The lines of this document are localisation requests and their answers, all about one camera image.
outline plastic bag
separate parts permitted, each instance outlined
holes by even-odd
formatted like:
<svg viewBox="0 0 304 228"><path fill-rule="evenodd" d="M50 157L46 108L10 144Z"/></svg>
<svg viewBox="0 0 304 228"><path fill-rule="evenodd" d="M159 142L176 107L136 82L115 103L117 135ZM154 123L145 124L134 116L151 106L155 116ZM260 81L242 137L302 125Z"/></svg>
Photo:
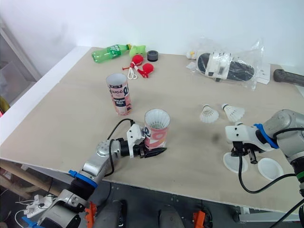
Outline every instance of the plastic bag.
<svg viewBox="0 0 304 228"><path fill-rule="evenodd" d="M264 52L260 40L250 50L236 51L223 48L211 39L200 38L190 52L192 59L195 53L196 72L217 82L227 80L255 90Z"/></svg>

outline wooden table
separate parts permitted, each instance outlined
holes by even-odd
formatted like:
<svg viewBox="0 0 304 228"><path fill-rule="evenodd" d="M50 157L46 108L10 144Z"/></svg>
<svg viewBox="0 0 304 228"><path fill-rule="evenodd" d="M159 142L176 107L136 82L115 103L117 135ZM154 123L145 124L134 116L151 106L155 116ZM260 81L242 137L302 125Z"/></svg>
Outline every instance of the wooden table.
<svg viewBox="0 0 304 228"><path fill-rule="evenodd" d="M114 111L105 78L122 72L130 59L124 55L96 64L91 58L95 49L83 55L58 83L53 82L56 85L2 143L2 159L60 172L78 171L97 144L107 138L122 117ZM129 81L133 111L128 117L143 123L151 108L164 109L170 115L168 150L148 159L123 158L107 179L203 200L289 210L301 199L296 178L251 195L224 166L223 155L232 148L226 142L224 127L231 123L220 106L228 103L245 108L242 122L246 125L263 123L283 108L304 113L299 91L294 85L273 80L268 85L258 84L254 92L232 83L217 83L190 72L188 63L185 56L160 54L149 79L140 76ZM202 104L218 110L215 123L200 122ZM126 137L127 129L127 124L121 126L113 137ZM262 157L278 161L284 173L293 172L280 150L257 155L258 160ZM243 179L252 190L269 182L257 165L250 163Z"/></svg>

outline orange clamp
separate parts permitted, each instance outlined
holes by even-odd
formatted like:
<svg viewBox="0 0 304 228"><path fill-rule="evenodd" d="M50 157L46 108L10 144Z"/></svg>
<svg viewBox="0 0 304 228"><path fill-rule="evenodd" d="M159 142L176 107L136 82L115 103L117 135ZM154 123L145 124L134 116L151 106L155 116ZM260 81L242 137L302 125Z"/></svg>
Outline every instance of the orange clamp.
<svg viewBox="0 0 304 228"><path fill-rule="evenodd" d="M85 219L86 219L87 228L93 228L96 211L97 211L96 204L90 202L90 207L85 209L86 212Z"/></svg>
<svg viewBox="0 0 304 228"><path fill-rule="evenodd" d="M205 215L201 210L193 213L194 228L204 228Z"/></svg>

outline gray robotic arm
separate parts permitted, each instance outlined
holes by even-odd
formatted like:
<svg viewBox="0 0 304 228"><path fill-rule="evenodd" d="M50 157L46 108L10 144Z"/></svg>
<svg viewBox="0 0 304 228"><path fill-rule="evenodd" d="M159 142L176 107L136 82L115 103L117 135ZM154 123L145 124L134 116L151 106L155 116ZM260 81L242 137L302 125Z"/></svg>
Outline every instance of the gray robotic arm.
<svg viewBox="0 0 304 228"><path fill-rule="evenodd" d="M300 181L304 196L304 115L283 109L264 124L226 126L226 137L233 144L232 156L249 155L257 163L256 152L280 148Z"/></svg>
<svg viewBox="0 0 304 228"><path fill-rule="evenodd" d="M80 224L79 213L88 206L88 199L93 194L113 162L124 156L141 158L158 155L166 148L148 151L143 140L142 128L133 123L127 132L127 140L106 140L99 143L96 152L86 161L79 172L69 171L74 177L68 189L64 189L52 205L42 214L34 228L77 228Z"/></svg>

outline shuttlecock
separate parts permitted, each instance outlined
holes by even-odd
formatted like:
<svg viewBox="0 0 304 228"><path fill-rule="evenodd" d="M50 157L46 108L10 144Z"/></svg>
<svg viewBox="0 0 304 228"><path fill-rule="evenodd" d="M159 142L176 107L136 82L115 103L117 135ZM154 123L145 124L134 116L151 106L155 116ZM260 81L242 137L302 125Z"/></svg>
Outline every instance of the shuttlecock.
<svg viewBox="0 0 304 228"><path fill-rule="evenodd" d="M145 114L145 122L153 129L164 129L170 123L168 113L162 109L151 109Z"/></svg>
<svg viewBox="0 0 304 228"><path fill-rule="evenodd" d="M209 104L203 106L203 111L200 114L200 120L204 123L213 123L219 117L219 113L210 108Z"/></svg>
<svg viewBox="0 0 304 228"><path fill-rule="evenodd" d="M223 104L222 109L225 111L228 120L230 122L237 122L239 121L243 115L245 114L245 109L244 108L239 108L239 107L233 107L228 104Z"/></svg>
<svg viewBox="0 0 304 228"><path fill-rule="evenodd" d="M187 57L187 59L195 60L196 59L196 51L188 51L186 53L186 57Z"/></svg>

